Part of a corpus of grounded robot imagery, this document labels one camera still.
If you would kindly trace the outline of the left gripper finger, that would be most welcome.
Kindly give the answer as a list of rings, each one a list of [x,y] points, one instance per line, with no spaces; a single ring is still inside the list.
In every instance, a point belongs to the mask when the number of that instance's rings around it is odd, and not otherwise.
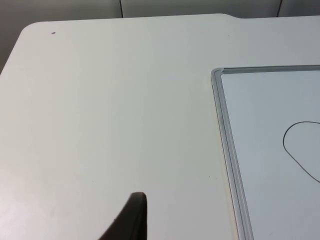
[[[101,240],[146,240],[148,202],[144,192],[133,192]]]

